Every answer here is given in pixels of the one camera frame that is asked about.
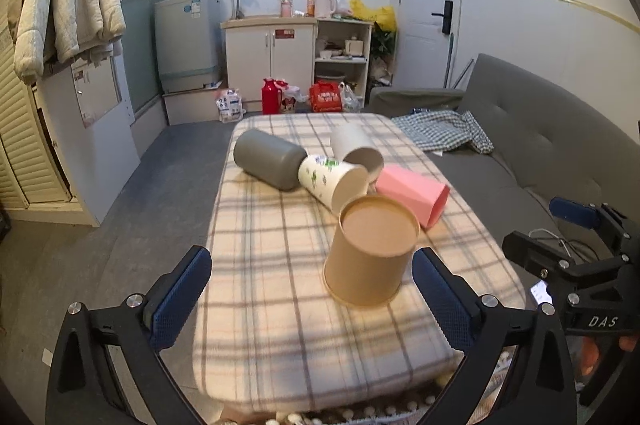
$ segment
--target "metal screw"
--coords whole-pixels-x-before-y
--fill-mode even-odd
[[[482,295],[480,300],[482,301],[482,304],[488,308],[495,308],[498,306],[498,299],[494,295]]]
[[[556,308],[554,308],[553,305],[549,304],[548,302],[543,302],[540,309],[545,315],[553,315],[556,312]]]
[[[142,304],[142,295],[140,293],[134,293],[127,297],[127,306],[130,308],[137,308]]]
[[[71,304],[69,304],[69,307],[68,307],[67,311],[69,312],[69,315],[75,315],[81,309],[82,309],[82,303],[81,302],[72,302]]]

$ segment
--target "checkered cloth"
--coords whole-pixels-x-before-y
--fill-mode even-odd
[[[398,116],[393,121],[423,151],[454,150],[465,144],[481,154],[494,150],[494,144],[471,112],[424,111]]]
[[[387,164],[446,182],[388,118],[340,113],[256,116],[231,139],[207,245],[211,279],[198,306],[193,368],[198,388],[238,410],[308,411],[414,387],[454,369],[449,347],[415,287],[410,268],[385,307],[334,301],[322,266],[336,217],[303,188],[280,192],[245,174],[232,150],[257,128],[331,155],[332,129],[363,126]],[[439,222],[421,235],[479,294],[524,307],[524,290],[499,246],[451,190]]]

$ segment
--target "gray sofa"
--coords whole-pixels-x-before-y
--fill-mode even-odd
[[[590,259],[610,256],[593,231],[550,215],[555,196],[607,202],[640,221],[640,145],[552,82],[480,54],[465,92],[375,88],[369,111],[391,117],[416,107],[470,111],[491,138],[490,155],[460,149],[429,157],[499,245],[513,230],[546,228],[590,245]],[[533,276],[516,270],[525,287],[533,284]]]

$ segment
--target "floor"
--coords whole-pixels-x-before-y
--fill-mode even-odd
[[[142,157],[100,228],[15,221],[0,244],[0,378],[34,425],[44,423],[49,368],[66,308],[120,304],[145,293],[191,245],[206,244],[228,142],[235,124],[203,122],[164,129]],[[191,368],[195,312],[163,360],[203,418],[220,405],[196,390]],[[118,372],[122,357],[116,356]],[[126,371],[136,415],[151,424]]]

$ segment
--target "louvered door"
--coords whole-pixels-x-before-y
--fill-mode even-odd
[[[24,199],[28,203],[69,201],[44,138],[33,90],[14,73],[14,45],[6,16],[9,1],[0,0],[0,200],[7,207],[24,207]]]

